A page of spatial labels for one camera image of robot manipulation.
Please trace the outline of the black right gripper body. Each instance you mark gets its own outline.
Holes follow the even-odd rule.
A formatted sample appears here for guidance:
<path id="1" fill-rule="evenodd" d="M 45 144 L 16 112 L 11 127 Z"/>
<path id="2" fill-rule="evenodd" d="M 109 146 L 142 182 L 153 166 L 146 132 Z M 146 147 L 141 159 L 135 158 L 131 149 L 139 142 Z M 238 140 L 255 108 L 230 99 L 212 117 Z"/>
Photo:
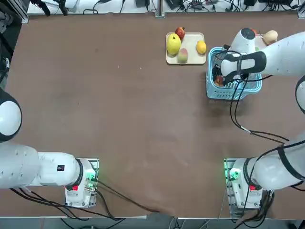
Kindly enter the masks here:
<path id="1" fill-rule="evenodd" d="M 228 84 L 233 82 L 232 79 L 225 78 L 221 74 L 221 69 L 218 64 L 215 64 L 214 67 L 212 68 L 212 79 L 214 84 Z"/>

